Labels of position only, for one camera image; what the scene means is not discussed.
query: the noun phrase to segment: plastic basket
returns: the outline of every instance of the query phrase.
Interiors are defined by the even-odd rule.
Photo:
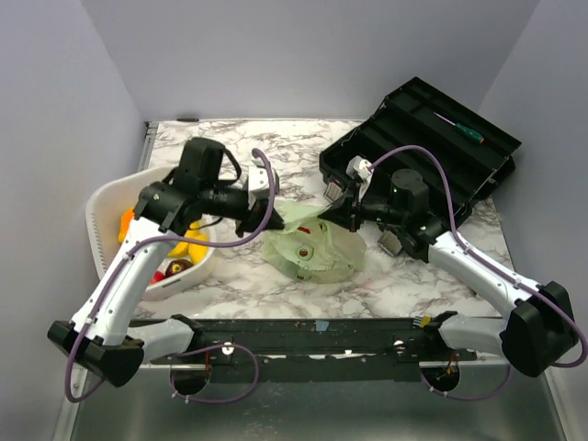
[[[126,176],[109,182],[99,188],[88,200],[85,206],[85,221],[90,238],[90,246],[96,265],[96,272],[102,278],[108,266],[120,248],[118,241],[120,216],[137,203],[139,193],[154,181],[162,180],[173,166],[162,166],[144,170],[134,175]],[[214,227],[204,232],[212,242],[216,242],[217,234]],[[210,276],[214,267],[215,249],[208,249],[204,258],[196,265],[175,276],[150,285],[142,296],[143,300],[157,301],[194,287]],[[164,261],[160,270],[165,269],[168,259]]]

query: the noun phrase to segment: black toolbox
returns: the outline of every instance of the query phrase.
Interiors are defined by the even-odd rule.
[[[435,112],[481,133],[484,142],[474,143],[435,115]],[[320,155],[320,169],[326,184],[344,187],[349,182],[347,163],[356,155],[376,161],[403,145],[425,147],[439,160],[451,188],[457,225],[470,214],[479,200],[487,198],[515,169],[513,152],[521,142],[475,112],[418,77],[387,95],[376,112]],[[448,227],[445,191],[435,166],[422,153],[405,152],[381,164],[368,193],[387,196],[390,177],[398,169],[418,171],[430,188],[431,211]]]

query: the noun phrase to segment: marble countertop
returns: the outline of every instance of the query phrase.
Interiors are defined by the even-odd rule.
[[[241,164],[262,149],[280,176],[280,196],[326,205],[319,153],[359,121],[317,119],[218,120],[162,123],[149,166],[177,164],[184,142],[201,136],[225,144]],[[235,239],[234,223],[217,228],[220,241]],[[460,228],[473,245],[512,267],[492,200],[478,204]],[[497,315],[484,299],[447,272],[406,255],[395,258],[376,245],[379,231],[362,227],[366,269],[343,283],[317,285],[283,276],[261,256],[263,234],[251,243],[219,249],[212,276],[202,285],[158,302],[142,302],[136,316],[166,318],[378,318],[436,315],[447,310]]]

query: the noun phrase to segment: cable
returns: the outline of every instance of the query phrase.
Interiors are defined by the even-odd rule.
[[[97,383],[87,393],[85,393],[79,397],[75,397],[74,394],[72,393],[72,372],[74,370],[75,358],[77,356],[77,351],[80,348],[80,344],[83,342],[85,335],[87,334],[88,330],[90,329],[90,325],[94,322],[96,314],[100,310],[100,307],[102,306],[102,303],[104,302],[104,299],[107,297],[107,294],[109,293],[110,289],[114,285],[114,282],[117,279],[117,277],[119,276],[120,271],[127,264],[127,262],[137,253],[137,251],[139,251],[142,247],[144,247],[146,245],[149,245],[151,243],[158,243],[158,242],[188,242],[188,243],[195,243],[196,245],[209,246],[211,248],[233,248],[235,246],[241,246],[241,245],[245,245],[246,243],[251,242],[255,237],[257,237],[264,230],[267,223],[269,222],[269,218],[272,215],[272,211],[274,210],[274,199],[276,198],[276,182],[274,181],[274,173],[272,172],[272,166],[269,163],[266,155],[259,149],[253,149],[252,155],[254,158],[261,159],[261,161],[264,163],[264,168],[267,171],[267,181],[268,181],[268,185],[269,185],[269,198],[268,198],[268,202],[267,202],[266,214],[264,215],[264,218],[261,220],[261,222],[259,223],[257,228],[248,236],[243,237],[242,239],[239,239],[238,241],[234,241],[234,242],[213,243],[213,242],[208,242],[208,241],[199,241],[197,239],[189,239],[187,237],[181,237],[181,236],[176,236],[174,238],[169,237],[169,236],[165,236],[165,237],[159,236],[159,237],[147,238],[144,241],[141,241],[141,242],[137,243],[135,246],[133,246],[128,252],[128,256],[130,258],[127,260],[121,260],[117,264],[117,266],[115,266],[114,270],[112,271],[111,276],[108,278],[108,280],[104,284],[102,291],[100,291],[100,294],[98,295],[98,298],[96,299],[96,301],[94,303],[94,307],[92,308],[92,310],[88,314],[88,317],[87,317],[84,325],[82,326],[82,329],[80,330],[79,334],[75,338],[75,341],[73,342],[72,350],[70,351],[70,355],[67,357],[67,364],[65,366],[65,397],[67,398],[68,401],[73,402],[73,403],[77,403],[77,402],[81,402],[81,401],[85,400],[90,395],[92,395],[94,392],[96,392],[98,387],[100,387],[100,385],[104,382],[104,381],[101,381],[101,382]]]
[[[456,401],[481,401],[481,400],[488,400],[490,398],[493,398],[496,395],[498,395],[500,392],[502,392],[506,388],[508,383],[510,382],[514,373],[515,373],[515,369],[513,368],[513,365],[508,365],[508,372],[506,373],[506,378],[504,379],[504,381],[501,383],[501,385],[498,388],[496,388],[492,392],[487,393],[485,395],[471,395],[468,397],[462,397],[460,395],[451,395],[450,393],[435,389],[433,386],[431,386],[431,383],[429,383],[429,381],[426,379],[426,377],[423,374],[421,374],[421,380],[423,381],[423,383],[426,385],[426,387],[429,389],[430,392],[434,393],[435,395],[439,395],[440,397],[449,398],[450,400],[456,400]]]
[[[194,228],[194,229],[190,229],[192,232],[194,231],[200,231],[200,230],[204,230],[205,228],[209,228],[209,227],[214,227],[215,225],[220,224],[222,221],[224,220],[224,218],[218,218],[214,221],[212,221],[211,223],[205,223],[204,225],[202,225],[201,227],[198,228]]]
[[[229,404],[231,402],[239,401],[239,400],[245,398],[247,395],[249,395],[253,391],[253,389],[257,385],[257,381],[259,380],[259,362],[257,361],[257,357],[255,356],[255,354],[248,347],[237,345],[237,344],[214,345],[214,346],[203,347],[201,349],[197,349],[196,351],[190,351],[190,352],[185,352],[183,354],[178,354],[176,356],[195,356],[198,354],[202,354],[204,352],[208,353],[208,351],[213,351],[215,349],[222,349],[223,347],[234,347],[235,349],[241,349],[242,351],[247,353],[247,355],[253,360],[253,362],[254,362],[254,379],[252,380],[251,384],[249,386],[247,386],[247,389],[245,389],[239,395],[236,395],[231,398],[220,399],[220,400],[196,398],[196,397],[190,397],[189,395],[182,395],[181,393],[179,393],[177,391],[177,389],[175,388],[175,378],[172,377],[171,384],[172,384],[172,388],[174,389],[174,393],[172,394],[172,398],[175,398],[176,396],[178,396],[180,398],[185,399],[186,403],[188,403],[189,401],[192,401],[192,402],[202,402],[205,404]]]
[[[456,226],[456,221],[454,219],[453,200],[451,199],[451,190],[449,188],[449,182],[447,181],[447,175],[445,174],[445,171],[443,170],[443,166],[441,165],[441,163],[439,163],[437,158],[431,152],[426,150],[424,147],[421,147],[420,145],[405,145],[405,146],[399,147],[397,149],[391,150],[390,152],[387,152],[387,153],[383,154],[382,156],[380,156],[380,158],[378,160],[376,160],[369,167],[369,170],[373,171],[378,165],[380,165],[382,162],[386,161],[388,158],[392,157],[395,154],[406,152],[408,150],[415,150],[417,152],[421,152],[421,153],[425,154],[431,160],[431,162],[435,165],[437,171],[441,175],[441,181],[443,182],[443,188],[445,190],[445,195],[446,195],[446,199],[447,199],[447,209],[449,212],[449,225],[450,225],[451,233],[453,234],[453,237],[455,238],[455,240],[459,244],[459,246],[461,246],[461,248],[463,248],[464,251],[467,251],[468,254],[471,255],[477,262],[479,262],[483,266],[486,266],[488,269],[490,269],[497,276],[504,278],[505,280],[512,283],[514,286],[522,289],[526,293],[528,293],[532,296],[535,296],[538,299],[540,299],[541,301],[543,301],[553,311],[555,311],[561,317],[561,319],[563,321],[565,321],[572,328],[572,330],[578,335],[578,338],[580,339],[580,342],[582,344],[582,352],[580,353],[580,356],[578,357],[578,359],[576,359],[575,361],[572,361],[570,363],[554,363],[552,366],[555,368],[575,368],[575,367],[581,365],[588,357],[588,340],[586,340],[586,336],[584,335],[584,333],[582,332],[580,327],[574,322],[574,320],[572,320],[568,316],[568,314],[566,314],[561,308],[559,308],[558,305],[553,303],[550,299],[545,297],[543,294],[538,292],[536,289],[528,287],[527,285],[525,285],[523,283],[520,283],[518,280],[516,280],[510,274],[505,273],[504,271],[502,271],[502,269],[493,265],[492,262],[488,262],[484,257],[482,257],[481,255],[474,252],[472,249],[470,249],[468,247],[468,245],[466,243],[463,242],[463,240],[461,239],[461,237],[458,234],[458,227]]]

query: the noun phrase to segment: gray wall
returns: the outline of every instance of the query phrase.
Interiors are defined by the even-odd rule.
[[[46,333],[96,285],[85,201],[136,170],[144,128],[78,0],[0,2],[0,60],[0,439],[47,441],[65,360]]]
[[[537,0],[83,0],[145,118],[364,118],[421,75],[478,108]]]
[[[514,264],[568,288],[585,332],[587,22],[585,0],[542,0],[481,106],[523,142],[518,170],[496,197]],[[588,366],[566,370],[564,378],[588,437]]]

